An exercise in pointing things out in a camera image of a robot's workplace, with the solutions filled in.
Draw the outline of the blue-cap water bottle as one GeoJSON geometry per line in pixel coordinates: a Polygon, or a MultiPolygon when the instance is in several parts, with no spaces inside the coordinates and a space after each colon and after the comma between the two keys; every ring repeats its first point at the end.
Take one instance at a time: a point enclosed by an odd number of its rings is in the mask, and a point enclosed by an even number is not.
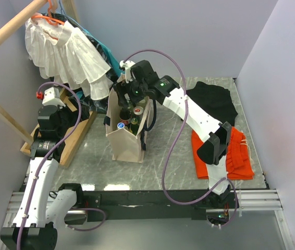
{"type": "Polygon", "coordinates": [[[117,130],[121,130],[121,129],[125,129],[125,128],[126,128],[126,125],[123,122],[119,122],[117,124],[117,130]]]}

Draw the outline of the beige canvas tote bag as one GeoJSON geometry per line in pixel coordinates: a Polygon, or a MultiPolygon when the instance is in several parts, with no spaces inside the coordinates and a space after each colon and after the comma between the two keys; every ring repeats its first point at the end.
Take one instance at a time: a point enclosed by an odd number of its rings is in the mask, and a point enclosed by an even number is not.
{"type": "Polygon", "coordinates": [[[138,134],[132,134],[128,129],[117,128],[120,122],[120,110],[118,96],[115,90],[110,90],[108,97],[108,110],[104,118],[106,138],[112,149],[112,160],[142,163],[146,150],[147,131],[141,124],[138,134]]]}

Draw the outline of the Coca-Cola glass bottle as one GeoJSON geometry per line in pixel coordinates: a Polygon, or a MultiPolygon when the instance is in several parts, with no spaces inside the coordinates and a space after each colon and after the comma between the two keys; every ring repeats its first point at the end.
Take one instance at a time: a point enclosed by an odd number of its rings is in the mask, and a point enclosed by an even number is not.
{"type": "Polygon", "coordinates": [[[125,126],[129,126],[131,123],[131,112],[128,108],[122,108],[119,113],[120,122],[125,126]]]}

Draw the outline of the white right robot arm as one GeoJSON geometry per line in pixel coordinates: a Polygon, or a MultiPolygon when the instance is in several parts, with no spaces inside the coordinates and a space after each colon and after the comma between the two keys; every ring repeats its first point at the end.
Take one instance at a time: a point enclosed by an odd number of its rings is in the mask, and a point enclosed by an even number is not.
{"type": "Polygon", "coordinates": [[[122,60],[119,67],[124,71],[124,80],[115,84],[120,106],[128,107],[130,102],[149,97],[173,111],[199,136],[203,144],[197,155],[207,166],[209,201],[214,207],[222,207],[230,192],[226,170],[230,123],[222,123],[205,112],[172,77],[159,77],[147,60],[122,60]]]}

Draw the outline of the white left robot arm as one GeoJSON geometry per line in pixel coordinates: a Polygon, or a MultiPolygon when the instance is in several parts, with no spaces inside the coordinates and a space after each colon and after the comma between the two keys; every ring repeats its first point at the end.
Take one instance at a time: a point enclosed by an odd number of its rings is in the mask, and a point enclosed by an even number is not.
{"type": "Polygon", "coordinates": [[[82,187],[76,183],[64,184],[52,204],[47,205],[65,139],[80,121],[89,118],[82,110],[80,105],[75,111],[67,105],[46,105],[39,109],[26,189],[12,225],[3,227],[0,234],[8,249],[54,249],[57,229],[65,224],[67,212],[84,205],[82,187]]]}

